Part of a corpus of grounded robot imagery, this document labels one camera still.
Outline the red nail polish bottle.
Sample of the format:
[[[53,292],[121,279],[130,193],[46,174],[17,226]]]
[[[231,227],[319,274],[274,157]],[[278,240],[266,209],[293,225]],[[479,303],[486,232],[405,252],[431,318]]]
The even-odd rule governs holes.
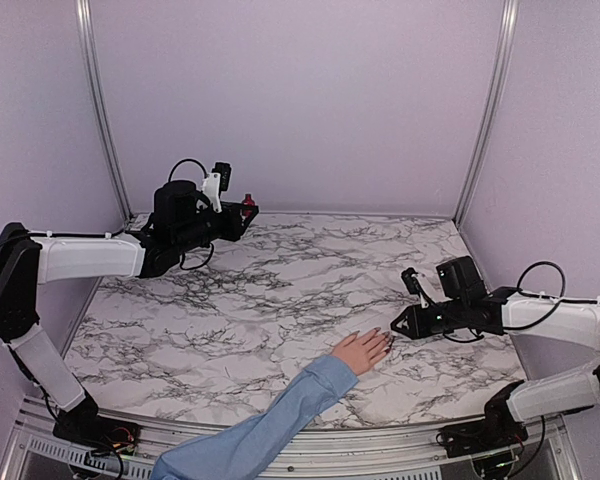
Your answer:
[[[246,193],[244,200],[243,200],[243,204],[247,205],[247,206],[254,206],[255,205],[255,201],[252,198],[252,195],[250,193]]]

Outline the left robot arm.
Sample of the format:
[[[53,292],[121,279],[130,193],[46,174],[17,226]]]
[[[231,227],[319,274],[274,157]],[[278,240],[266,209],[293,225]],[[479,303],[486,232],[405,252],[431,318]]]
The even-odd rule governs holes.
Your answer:
[[[103,234],[32,232],[7,224],[0,234],[0,340],[56,403],[59,425],[86,445],[105,438],[98,406],[70,372],[40,325],[37,289],[53,281],[156,278],[182,265],[186,254],[216,240],[235,242],[259,213],[250,196],[225,202],[223,174],[196,185],[170,180],[154,193],[153,211],[138,230]]]

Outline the blue sleeved forearm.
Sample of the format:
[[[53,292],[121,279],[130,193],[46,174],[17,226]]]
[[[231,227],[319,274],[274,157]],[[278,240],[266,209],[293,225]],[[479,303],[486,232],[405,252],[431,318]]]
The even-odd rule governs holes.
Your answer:
[[[157,459],[153,479],[255,479],[316,416],[358,383],[342,360],[325,355],[305,367],[258,415],[199,436]]]

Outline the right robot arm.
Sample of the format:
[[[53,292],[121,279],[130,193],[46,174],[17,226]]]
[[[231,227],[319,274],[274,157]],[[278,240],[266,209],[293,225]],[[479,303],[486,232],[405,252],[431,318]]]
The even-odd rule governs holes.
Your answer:
[[[600,405],[600,297],[569,298],[526,291],[520,284],[488,290],[474,260],[463,256],[436,268],[444,296],[430,295],[430,284],[414,268],[401,279],[418,303],[406,307],[390,324],[411,340],[436,335],[449,338],[470,330],[475,341],[486,334],[530,335],[579,344],[597,352],[596,360],[539,380],[510,384],[484,407],[475,438],[495,448],[535,417],[580,411]]]

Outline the mannequin hand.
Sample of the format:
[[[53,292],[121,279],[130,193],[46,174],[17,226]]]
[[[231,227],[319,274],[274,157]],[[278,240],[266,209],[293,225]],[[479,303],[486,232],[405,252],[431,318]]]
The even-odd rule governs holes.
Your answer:
[[[356,331],[341,340],[330,355],[341,360],[360,376],[372,370],[391,350],[386,342],[388,332],[376,327],[361,334]]]

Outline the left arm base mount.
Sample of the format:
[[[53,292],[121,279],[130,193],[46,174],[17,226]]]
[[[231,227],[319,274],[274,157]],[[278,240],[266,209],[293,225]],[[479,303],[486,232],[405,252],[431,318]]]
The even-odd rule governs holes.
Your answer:
[[[58,420],[53,428],[55,437],[92,447],[98,453],[132,454],[139,434],[136,423],[104,417],[83,423]]]

